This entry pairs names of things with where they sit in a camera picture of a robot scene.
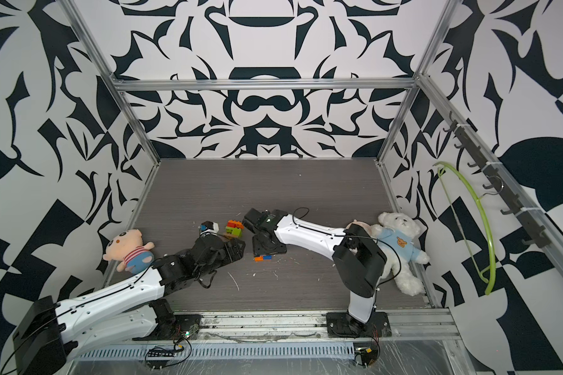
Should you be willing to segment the long green lego brick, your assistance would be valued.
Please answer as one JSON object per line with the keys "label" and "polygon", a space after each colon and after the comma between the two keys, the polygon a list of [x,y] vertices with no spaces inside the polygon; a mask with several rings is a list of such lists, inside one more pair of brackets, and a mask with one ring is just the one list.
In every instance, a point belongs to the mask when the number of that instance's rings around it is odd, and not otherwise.
{"label": "long green lego brick", "polygon": [[226,227],[226,234],[228,236],[240,238],[242,236],[242,228],[239,227]]}

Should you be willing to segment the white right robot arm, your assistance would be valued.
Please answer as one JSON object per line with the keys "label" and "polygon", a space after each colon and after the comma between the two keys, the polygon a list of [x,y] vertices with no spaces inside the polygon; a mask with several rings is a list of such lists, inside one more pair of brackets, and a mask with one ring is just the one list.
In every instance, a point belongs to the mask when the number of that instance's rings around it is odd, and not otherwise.
{"label": "white right robot arm", "polygon": [[333,261],[350,291],[348,315],[359,323],[369,322],[387,257],[363,227],[356,223],[347,228],[324,227],[285,211],[256,209],[244,216],[242,224],[253,233],[255,257],[285,254],[292,245]]}

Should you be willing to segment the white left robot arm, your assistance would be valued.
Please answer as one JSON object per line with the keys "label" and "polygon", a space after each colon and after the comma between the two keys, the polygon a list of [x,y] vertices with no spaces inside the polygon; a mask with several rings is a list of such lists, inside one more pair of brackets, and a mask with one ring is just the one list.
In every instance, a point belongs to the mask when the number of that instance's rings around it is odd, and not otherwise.
{"label": "white left robot arm", "polygon": [[239,261],[245,248],[241,239],[202,234],[192,248],[158,258],[141,273],[97,292],[60,302],[40,298],[13,333],[14,373],[56,373],[95,337],[91,330],[97,324],[113,328],[114,319],[129,309],[151,304]]}

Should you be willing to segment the pink pig plush toy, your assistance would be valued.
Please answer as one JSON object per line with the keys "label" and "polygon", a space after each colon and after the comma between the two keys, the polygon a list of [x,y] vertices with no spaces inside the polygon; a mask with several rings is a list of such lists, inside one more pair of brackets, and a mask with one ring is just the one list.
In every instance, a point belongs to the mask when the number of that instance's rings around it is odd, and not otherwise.
{"label": "pink pig plush toy", "polygon": [[155,260],[154,247],[153,242],[144,243],[141,231],[131,229],[109,242],[103,259],[118,262],[117,272],[138,274],[147,270]]}

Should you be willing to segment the white teddy bear plush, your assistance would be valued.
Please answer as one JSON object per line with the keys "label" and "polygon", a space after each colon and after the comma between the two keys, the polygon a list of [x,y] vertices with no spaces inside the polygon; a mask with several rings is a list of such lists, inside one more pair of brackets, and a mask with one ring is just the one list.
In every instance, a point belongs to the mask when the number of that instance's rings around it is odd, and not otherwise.
{"label": "white teddy bear plush", "polygon": [[430,257],[414,244],[422,228],[406,214],[383,212],[378,215],[378,224],[372,226],[371,232],[386,256],[386,265],[379,282],[382,284],[392,280],[405,295],[422,294],[425,291],[424,284],[409,266],[410,263],[425,265],[430,261]]}

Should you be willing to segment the green plastic hoop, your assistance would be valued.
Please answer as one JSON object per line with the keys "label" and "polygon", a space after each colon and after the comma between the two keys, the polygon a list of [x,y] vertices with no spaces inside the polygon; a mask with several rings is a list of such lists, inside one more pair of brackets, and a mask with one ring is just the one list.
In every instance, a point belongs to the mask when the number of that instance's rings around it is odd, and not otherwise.
{"label": "green plastic hoop", "polygon": [[490,295],[497,279],[497,258],[492,228],[482,201],[454,165],[435,162],[433,170],[448,203],[449,217],[456,226],[455,241],[461,242],[467,250],[475,278],[483,283],[482,294]]}

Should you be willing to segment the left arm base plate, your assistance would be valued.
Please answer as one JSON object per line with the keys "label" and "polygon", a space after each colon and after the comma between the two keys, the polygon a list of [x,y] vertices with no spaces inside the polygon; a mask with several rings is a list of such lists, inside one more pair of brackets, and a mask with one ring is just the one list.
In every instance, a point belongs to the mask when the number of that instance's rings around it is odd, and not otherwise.
{"label": "left arm base plate", "polygon": [[146,337],[134,337],[134,342],[176,341],[183,338],[194,339],[200,330],[200,314],[181,314],[168,317]]}

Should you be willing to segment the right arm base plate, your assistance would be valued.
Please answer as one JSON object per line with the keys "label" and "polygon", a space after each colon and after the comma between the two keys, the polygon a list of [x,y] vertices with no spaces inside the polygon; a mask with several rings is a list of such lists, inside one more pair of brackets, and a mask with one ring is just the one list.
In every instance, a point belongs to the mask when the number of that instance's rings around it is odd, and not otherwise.
{"label": "right arm base plate", "polygon": [[328,335],[333,338],[389,338],[393,335],[385,312],[373,312],[367,323],[361,323],[347,312],[327,312],[325,319]]}

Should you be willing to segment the black wall hook rack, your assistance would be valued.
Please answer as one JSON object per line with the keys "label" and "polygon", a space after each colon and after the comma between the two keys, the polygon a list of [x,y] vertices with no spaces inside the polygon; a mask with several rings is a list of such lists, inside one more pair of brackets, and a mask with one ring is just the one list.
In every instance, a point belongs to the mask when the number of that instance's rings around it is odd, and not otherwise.
{"label": "black wall hook rack", "polygon": [[482,196],[500,196],[507,206],[507,209],[501,209],[500,213],[515,217],[529,237],[522,240],[524,245],[536,245],[538,248],[551,245],[552,241],[546,235],[547,228],[533,218],[531,209],[524,206],[522,196],[515,192],[514,184],[507,182],[505,175],[500,172],[499,167],[502,163],[490,155],[481,141],[475,140],[475,134],[470,131],[471,126],[468,123],[454,120],[451,112],[449,118],[450,125],[445,132],[454,133],[459,140],[460,144],[455,148],[464,149],[472,157],[472,163],[468,166],[479,170],[489,181],[489,184],[483,185],[486,192]]}

